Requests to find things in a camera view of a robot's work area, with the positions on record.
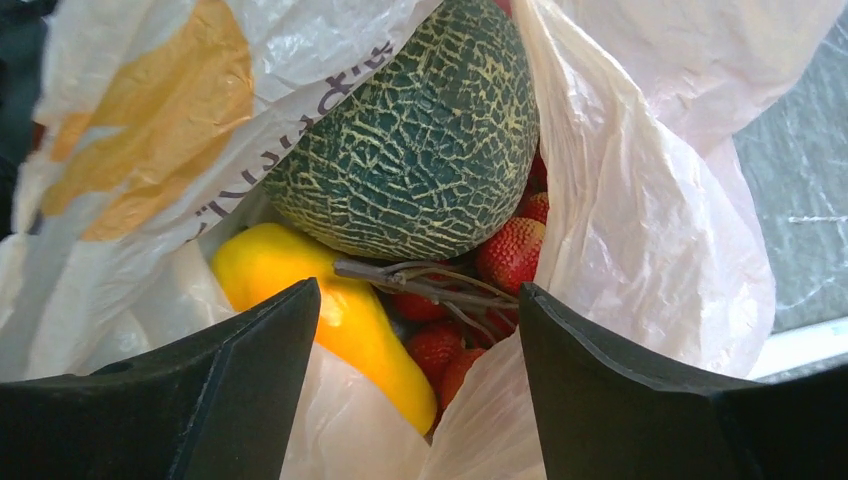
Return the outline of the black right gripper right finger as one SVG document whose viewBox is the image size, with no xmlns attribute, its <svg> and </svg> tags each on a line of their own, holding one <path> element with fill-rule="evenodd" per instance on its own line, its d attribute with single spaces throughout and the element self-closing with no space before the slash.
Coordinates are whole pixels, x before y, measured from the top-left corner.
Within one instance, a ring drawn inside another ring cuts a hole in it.
<svg viewBox="0 0 848 480">
<path fill-rule="evenodd" d="M 550 479 L 843 479 L 847 369 L 781 383 L 705 371 L 582 317 L 539 286 L 519 300 Z"/>
</svg>

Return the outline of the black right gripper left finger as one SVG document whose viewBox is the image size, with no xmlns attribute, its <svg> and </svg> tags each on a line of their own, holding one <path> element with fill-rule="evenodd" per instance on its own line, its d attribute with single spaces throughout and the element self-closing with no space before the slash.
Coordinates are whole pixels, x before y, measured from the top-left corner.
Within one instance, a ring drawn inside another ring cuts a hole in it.
<svg viewBox="0 0 848 480">
<path fill-rule="evenodd" d="M 299 281 L 86 376 L 1 387 L 5 479 L 276 479 L 320 310 Z"/>
</svg>

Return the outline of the yellow orange fake mango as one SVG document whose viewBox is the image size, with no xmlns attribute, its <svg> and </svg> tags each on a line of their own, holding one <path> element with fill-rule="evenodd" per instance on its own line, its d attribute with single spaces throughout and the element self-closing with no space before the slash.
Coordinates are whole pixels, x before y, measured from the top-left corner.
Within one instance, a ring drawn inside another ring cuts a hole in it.
<svg viewBox="0 0 848 480">
<path fill-rule="evenodd" d="M 300 280 L 321 291 L 316 342 L 371 380 L 420 433 L 433 426 L 438 402 L 425 374 L 394 333 L 365 281 L 336 275 L 341 254 L 291 227 L 263 223 L 224 242 L 210 267 L 237 312 Z"/>
</svg>

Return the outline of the red fake strawberry bunch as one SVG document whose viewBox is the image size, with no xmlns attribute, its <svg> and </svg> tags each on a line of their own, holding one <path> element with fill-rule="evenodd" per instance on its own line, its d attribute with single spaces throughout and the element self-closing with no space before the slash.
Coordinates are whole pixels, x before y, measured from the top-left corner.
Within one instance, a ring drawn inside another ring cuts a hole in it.
<svg viewBox="0 0 848 480">
<path fill-rule="evenodd" d="M 416 324 L 404 346 L 444 411 L 472 364 L 519 325 L 520 287 L 534 279 L 549 210 L 547 169 L 540 154 L 512 217 L 481 246 L 443 261 L 378 267 L 346 260 L 342 275 L 383 292 L 392 312 Z"/>
</svg>

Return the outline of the green netted fake melon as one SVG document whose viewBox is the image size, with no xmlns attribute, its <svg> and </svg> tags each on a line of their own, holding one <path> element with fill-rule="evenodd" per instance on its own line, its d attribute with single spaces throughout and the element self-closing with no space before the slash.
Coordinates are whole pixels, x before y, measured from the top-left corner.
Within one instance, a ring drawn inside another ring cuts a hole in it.
<svg viewBox="0 0 848 480">
<path fill-rule="evenodd" d="M 516 25 L 492 1 L 446 1 L 306 131 L 262 188 L 279 213 L 335 250 L 444 260 L 513 214 L 538 140 Z"/>
</svg>

